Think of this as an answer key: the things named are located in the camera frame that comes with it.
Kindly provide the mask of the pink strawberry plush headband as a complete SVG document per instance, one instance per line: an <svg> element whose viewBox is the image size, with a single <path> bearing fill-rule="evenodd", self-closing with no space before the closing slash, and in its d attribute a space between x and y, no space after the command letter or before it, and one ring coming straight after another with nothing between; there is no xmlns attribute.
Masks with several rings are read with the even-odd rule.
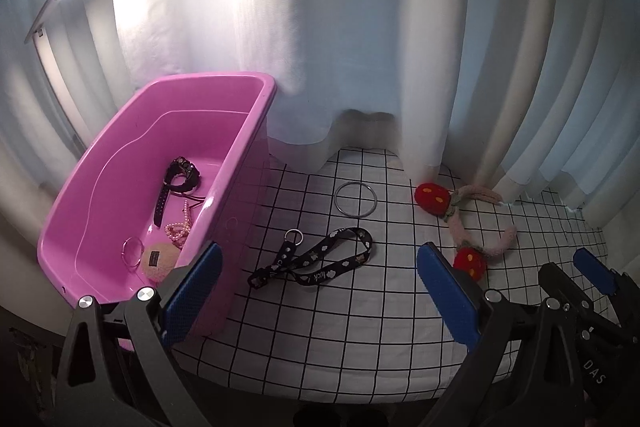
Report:
<svg viewBox="0 0 640 427"><path fill-rule="evenodd" d="M426 182L419 184L413 193L414 201L422 210L447 223L449 233L456 247L454 269L468 274L474 282L485 275L488 261L503 256L515 242L516 228L511 225L500 236L495 245L480 245L466 231L460 216L460 207L468 200L480 200L492 205L500 205L502 197L481 185L465 185L457 190L448 190L439 184Z"/></svg>

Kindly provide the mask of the checkered white bed sheet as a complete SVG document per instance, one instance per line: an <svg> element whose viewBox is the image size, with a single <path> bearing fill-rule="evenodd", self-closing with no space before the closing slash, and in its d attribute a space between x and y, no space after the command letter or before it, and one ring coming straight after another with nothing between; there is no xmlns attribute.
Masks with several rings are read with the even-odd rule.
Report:
<svg viewBox="0 0 640 427"><path fill-rule="evenodd" d="M374 240L368 263L320 287L241 284L224 329L175 350L184 369L235 389L324 402L399 402L440 395L465 350L452 340L420 277L416 251L454 243L444 222L414 205L413 183L386 150L346 148L319 172L273 161L267 202L245 270L265 265L288 229L306 246L338 228Z"/></svg>

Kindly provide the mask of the black wrist watch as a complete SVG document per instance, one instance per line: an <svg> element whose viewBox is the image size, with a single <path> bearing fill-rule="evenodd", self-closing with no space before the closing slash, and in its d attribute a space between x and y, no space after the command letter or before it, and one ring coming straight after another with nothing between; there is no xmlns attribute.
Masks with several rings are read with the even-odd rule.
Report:
<svg viewBox="0 0 640 427"><path fill-rule="evenodd" d="M192 202L203 202L201 196L193 195L193 192L200 187L201 173L198 168L183 156L178 156L169 164L165 171L160 193L158 193L153 225L160 228L163 222L164 211L171 194L192 200Z"/></svg>

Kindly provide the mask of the pink plastic tub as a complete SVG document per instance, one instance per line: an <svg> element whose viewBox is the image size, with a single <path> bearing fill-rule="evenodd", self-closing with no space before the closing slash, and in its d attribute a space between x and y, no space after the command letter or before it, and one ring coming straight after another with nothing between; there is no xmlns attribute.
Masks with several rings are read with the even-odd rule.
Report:
<svg viewBox="0 0 640 427"><path fill-rule="evenodd" d="M267 114L276 92L260 72L200 72L158 78L125 104L66 180L39 237L40 267L66 303L132 297L150 283L140 269L145 248L167 243L168 225L189 220L178 265L208 242L222 250L220 277L191 332L224 329L269 178ZM200 170L193 195L203 202L171 194L157 228L157 196L178 156Z"/></svg>

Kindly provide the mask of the white curtain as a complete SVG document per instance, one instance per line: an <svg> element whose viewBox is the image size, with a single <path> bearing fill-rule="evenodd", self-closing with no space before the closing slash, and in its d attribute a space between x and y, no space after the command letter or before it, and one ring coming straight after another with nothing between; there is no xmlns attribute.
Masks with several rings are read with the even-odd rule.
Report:
<svg viewBox="0 0 640 427"><path fill-rule="evenodd" d="M1 0L1 207L28 234L78 159L24 43L45 1ZM596 228L639 206L639 0L56 0L44 27L87 144L157 77L251 70L300 169L386 147L416 181L553 188Z"/></svg>

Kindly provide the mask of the white desk lamp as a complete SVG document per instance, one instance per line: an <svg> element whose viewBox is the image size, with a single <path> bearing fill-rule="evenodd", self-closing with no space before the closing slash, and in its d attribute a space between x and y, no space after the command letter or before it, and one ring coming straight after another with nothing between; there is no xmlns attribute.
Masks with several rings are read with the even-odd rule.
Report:
<svg viewBox="0 0 640 427"><path fill-rule="evenodd" d="M81 158L87 150L87 142L90 139L89 129L84 118L79 113L73 95L68 89L60 65L55 58L50 39L44 24L51 15L56 5L56 0L46 0L41 5L32 26L29 27L24 43L31 43L38 57L38 61L47 77L50 90L52 91L56 103L60 106L60 111L64 115L66 127L70 134L70 142L73 144L73 151L77 158Z"/></svg>

